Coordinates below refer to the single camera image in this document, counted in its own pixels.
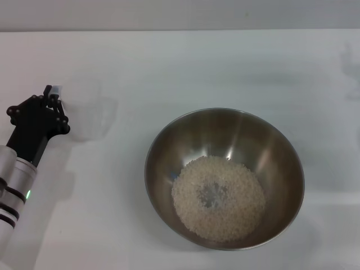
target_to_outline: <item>metal bowl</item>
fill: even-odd
[[[190,232],[176,214],[173,181],[201,156],[230,158],[258,176],[267,204],[260,225],[246,238],[206,240]],[[153,207],[170,228],[198,245],[221,250],[253,248],[275,238],[294,220],[304,197],[302,165],[286,137],[266,121],[231,109],[194,111],[168,124],[147,154],[145,184]]]

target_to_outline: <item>bowl rim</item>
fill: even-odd
[[[254,117],[260,121],[263,121],[265,122],[266,124],[270,125],[272,128],[274,128],[276,131],[278,131],[278,133],[283,136],[283,138],[289,143],[290,147],[292,148],[292,150],[294,151],[295,153],[295,156],[296,156],[296,159],[300,165],[300,170],[301,170],[301,178],[302,178],[302,193],[301,193],[301,201],[299,203],[299,206],[293,216],[293,218],[291,219],[291,221],[280,231],[278,232],[276,235],[274,235],[273,237],[269,238],[268,240],[264,241],[264,242],[261,242],[259,244],[256,244],[256,245],[252,245],[252,246],[247,246],[247,247],[236,247],[236,248],[223,248],[223,247],[214,247],[214,246],[211,246],[211,245],[207,245],[207,244],[203,244],[203,243],[199,243],[197,241],[194,241],[192,239],[190,239],[189,237],[187,237],[186,235],[180,233],[177,229],[171,227],[169,224],[167,224],[167,222],[162,218],[161,214],[159,213],[159,211],[157,210],[157,208],[154,206],[154,203],[153,203],[153,200],[152,200],[152,197],[150,196],[149,194],[149,188],[147,186],[147,175],[146,175],[146,168],[147,168],[147,163],[148,163],[148,159],[149,159],[149,155],[150,155],[150,152],[152,151],[153,147],[154,147],[154,144],[155,142],[157,141],[157,139],[160,137],[160,135],[167,129],[167,127],[171,126],[173,123],[175,123],[176,121],[178,121],[179,119],[182,119],[188,115],[191,115],[191,114],[195,114],[195,113],[199,113],[201,111],[210,111],[210,110],[224,110],[224,111],[233,111],[233,112],[236,112],[236,113],[240,113],[240,114],[245,114],[245,115],[248,115],[248,116],[251,116],[251,117]],[[304,201],[304,194],[305,194],[305,176],[304,176],[304,169],[303,169],[303,166],[302,166],[302,163],[301,163],[301,160],[299,158],[299,155],[297,153],[297,151],[295,150],[295,148],[293,147],[293,145],[291,144],[291,142],[286,138],[286,136],[284,134],[282,134],[282,132],[280,130],[278,130],[276,127],[274,127],[272,124],[270,124],[269,122],[265,121],[264,119],[256,116],[256,115],[253,115],[249,112],[246,112],[246,111],[241,111],[241,110],[237,110],[237,109],[230,109],[230,108],[223,108],[223,107],[211,107],[211,108],[205,108],[205,109],[200,109],[200,110],[195,110],[195,111],[191,111],[191,112],[188,112],[186,114],[183,114],[177,118],[175,118],[174,120],[172,120],[169,124],[167,124],[155,137],[155,139],[153,140],[153,142],[151,143],[150,145],[150,148],[147,152],[147,155],[146,155],[146,160],[145,160],[145,168],[144,168],[144,179],[145,179],[145,187],[146,187],[146,193],[147,193],[147,196],[150,200],[150,203],[152,205],[152,207],[155,209],[157,215],[161,218],[161,220],[171,229],[173,230],[174,232],[176,232],[178,235],[182,236],[183,238],[185,238],[186,240],[196,244],[196,245],[199,245],[199,246],[203,246],[205,248],[208,248],[208,249],[214,249],[214,250],[224,250],[224,251],[235,251],[235,250],[247,250],[247,249],[253,249],[253,248],[257,248],[257,247],[260,247],[262,245],[265,245],[266,243],[269,243],[270,241],[274,240],[275,238],[278,238],[278,236],[280,236],[281,234],[283,234],[289,227],[290,225],[294,222],[295,218],[298,216],[299,212],[300,212],[300,208],[302,207],[302,204],[303,204],[303,201]]]

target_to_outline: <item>white tabletop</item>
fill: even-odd
[[[14,129],[6,109],[46,84],[96,82],[112,108],[96,139],[50,140],[10,269],[360,269],[360,30],[1,33],[0,63],[0,145]],[[147,197],[152,140],[206,107],[263,118],[300,156],[301,211],[259,248],[199,247]]]

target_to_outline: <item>white rice grains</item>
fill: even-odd
[[[172,196],[184,225],[216,242],[243,239],[253,232],[266,204],[254,173],[217,156],[188,163],[174,181]]]

